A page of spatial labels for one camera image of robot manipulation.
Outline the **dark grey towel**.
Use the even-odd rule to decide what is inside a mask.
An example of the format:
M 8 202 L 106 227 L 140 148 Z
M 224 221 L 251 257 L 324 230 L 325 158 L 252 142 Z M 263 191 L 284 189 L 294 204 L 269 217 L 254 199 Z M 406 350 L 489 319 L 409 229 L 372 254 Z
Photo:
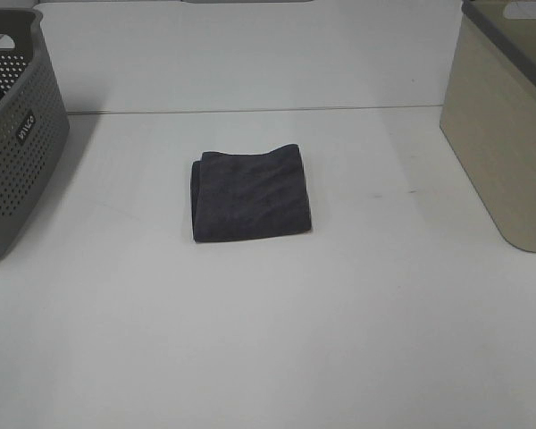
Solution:
M 207 151 L 190 175 L 193 240 L 219 243 L 312 230 L 303 160 L 296 144 L 265 154 Z

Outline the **beige plastic basket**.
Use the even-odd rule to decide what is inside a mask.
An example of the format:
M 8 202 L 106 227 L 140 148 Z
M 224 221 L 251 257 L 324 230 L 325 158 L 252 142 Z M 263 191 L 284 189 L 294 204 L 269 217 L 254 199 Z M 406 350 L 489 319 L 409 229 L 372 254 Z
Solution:
M 536 253 L 536 1 L 464 1 L 440 128 L 499 233 Z

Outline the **grey perforated plastic basket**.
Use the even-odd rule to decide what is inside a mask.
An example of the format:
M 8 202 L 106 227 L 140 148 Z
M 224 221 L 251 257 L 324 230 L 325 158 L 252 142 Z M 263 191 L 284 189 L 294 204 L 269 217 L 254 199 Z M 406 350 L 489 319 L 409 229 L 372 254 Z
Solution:
M 0 259 L 41 198 L 70 124 L 34 9 L 0 8 Z

